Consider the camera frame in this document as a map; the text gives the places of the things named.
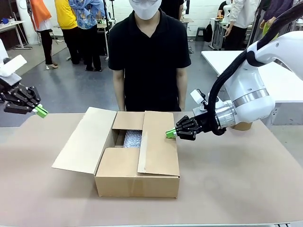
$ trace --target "yellow shirt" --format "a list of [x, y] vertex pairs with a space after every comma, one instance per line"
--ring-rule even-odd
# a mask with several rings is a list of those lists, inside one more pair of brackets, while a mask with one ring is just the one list
[[55, 0], [57, 20], [61, 29], [77, 27], [76, 17], [68, 3], [68, 0]]

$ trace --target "open cardboard box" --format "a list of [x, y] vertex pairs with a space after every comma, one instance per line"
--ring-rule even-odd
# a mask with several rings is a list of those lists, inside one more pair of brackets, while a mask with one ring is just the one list
[[[90, 107], [53, 168], [94, 175], [99, 196], [172, 197], [179, 188], [172, 113], [115, 112]], [[140, 148], [123, 148], [126, 130], [142, 130]]]

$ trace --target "purple shirt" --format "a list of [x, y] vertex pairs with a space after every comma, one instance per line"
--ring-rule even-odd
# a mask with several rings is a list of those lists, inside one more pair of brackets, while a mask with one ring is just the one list
[[294, 4], [294, 0], [271, 0], [263, 19], [269, 21], [273, 17], [278, 17], [289, 10]]

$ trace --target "person in black shirt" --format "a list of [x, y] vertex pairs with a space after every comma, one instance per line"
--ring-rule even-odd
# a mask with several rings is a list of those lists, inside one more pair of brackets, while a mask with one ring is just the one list
[[161, 10], [168, 16], [177, 20], [181, 19], [184, 0], [162, 0]]
[[225, 12], [223, 10], [224, 6], [227, 6], [226, 1], [222, 2], [221, 5], [219, 6], [217, 17], [220, 17], [220, 16], [224, 17], [224, 15], [225, 15]]
[[134, 11], [112, 28], [108, 43], [119, 109], [183, 110], [191, 64], [187, 31], [159, 8], [161, 0], [129, 1]]

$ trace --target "bubble wrap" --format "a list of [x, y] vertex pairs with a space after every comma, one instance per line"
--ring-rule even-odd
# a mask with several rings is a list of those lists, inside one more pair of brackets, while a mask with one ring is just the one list
[[141, 146], [142, 131], [126, 130], [124, 148], [139, 148]]

